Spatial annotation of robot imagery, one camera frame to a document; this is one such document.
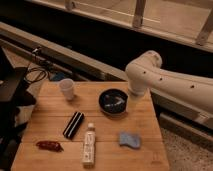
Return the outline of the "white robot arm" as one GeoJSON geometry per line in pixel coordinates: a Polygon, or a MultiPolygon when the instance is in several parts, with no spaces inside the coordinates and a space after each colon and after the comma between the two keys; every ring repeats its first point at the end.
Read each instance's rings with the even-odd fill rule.
{"type": "Polygon", "coordinates": [[[129,90],[143,95],[148,87],[196,110],[213,114],[213,79],[161,69],[162,58],[153,50],[129,62],[125,73],[129,90]]]}

